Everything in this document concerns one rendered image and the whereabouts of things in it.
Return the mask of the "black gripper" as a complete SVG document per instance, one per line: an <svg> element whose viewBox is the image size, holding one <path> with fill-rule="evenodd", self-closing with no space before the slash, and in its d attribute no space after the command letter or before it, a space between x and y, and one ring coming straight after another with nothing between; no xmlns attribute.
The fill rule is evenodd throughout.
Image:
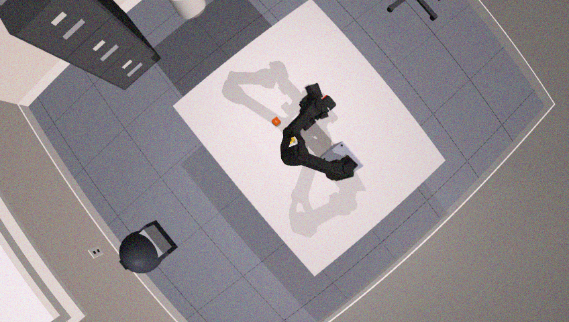
<svg viewBox="0 0 569 322"><path fill-rule="evenodd" d="M329 110L332 110L336 106L335 101L330 96L326 96L322 101L326 102ZM316 120L318 121L319 119L320 118L318 116L310 119L303 129L307 131L314 123L316 123Z"/></svg>

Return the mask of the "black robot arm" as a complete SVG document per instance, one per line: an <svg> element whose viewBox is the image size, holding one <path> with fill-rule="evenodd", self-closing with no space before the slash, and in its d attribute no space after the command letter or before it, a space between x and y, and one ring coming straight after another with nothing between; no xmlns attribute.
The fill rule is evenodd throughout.
<svg viewBox="0 0 569 322"><path fill-rule="evenodd" d="M353 170L357 163L348 155L341 160L331 162L314 156L306 148L305 140L301 136L301 130L308 121L316 116L320 119L329 117L327 114L327 104L322 101L323 97L318 83L305 87L307 95L302 98L299 106L300 114L283 129L283 139L280 145L281 160L287 166L306 166L308 168L325 173L330 180L339 181L354 177ZM296 137L297 143L289 147L291 138Z"/></svg>

